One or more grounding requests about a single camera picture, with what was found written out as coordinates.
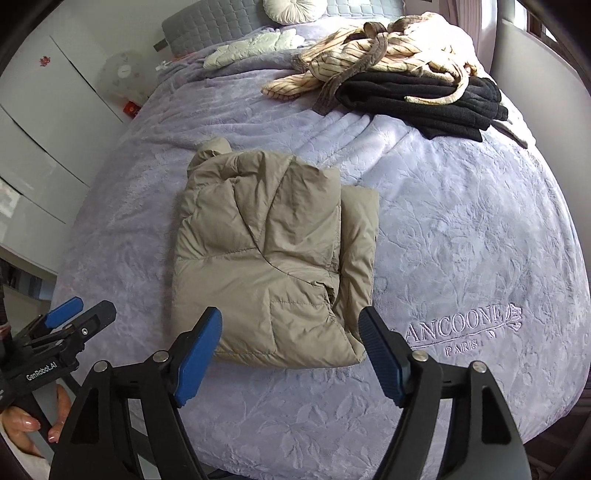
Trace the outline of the left hand on gripper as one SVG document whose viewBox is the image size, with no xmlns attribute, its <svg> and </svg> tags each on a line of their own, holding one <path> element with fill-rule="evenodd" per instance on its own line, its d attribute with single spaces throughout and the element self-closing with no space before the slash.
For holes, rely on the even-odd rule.
<svg viewBox="0 0 591 480">
<path fill-rule="evenodd" d="M 63 426 L 71 409 L 71 399 L 67 391 L 59 383 L 56 384 L 57 420 L 49 429 L 48 441 L 59 441 Z M 43 455 L 28 436 L 29 433 L 40 429 L 40 422 L 19 407 L 9 407 L 1 414 L 1 422 L 8 438 L 23 453 L 39 458 Z"/>
</svg>

